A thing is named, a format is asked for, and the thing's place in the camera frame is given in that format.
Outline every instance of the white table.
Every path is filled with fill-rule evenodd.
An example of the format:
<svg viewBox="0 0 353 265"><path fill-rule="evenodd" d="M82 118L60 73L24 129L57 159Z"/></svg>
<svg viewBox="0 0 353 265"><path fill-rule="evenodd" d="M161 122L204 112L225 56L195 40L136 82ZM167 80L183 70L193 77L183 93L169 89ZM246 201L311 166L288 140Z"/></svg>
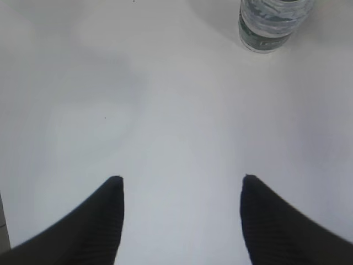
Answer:
<svg viewBox="0 0 353 265"><path fill-rule="evenodd" d="M259 55L240 44L239 2L0 2L12 246L115 174L119 265L250 264L245 173L353 241L353 4L320 0L285 47Z"/></svg>

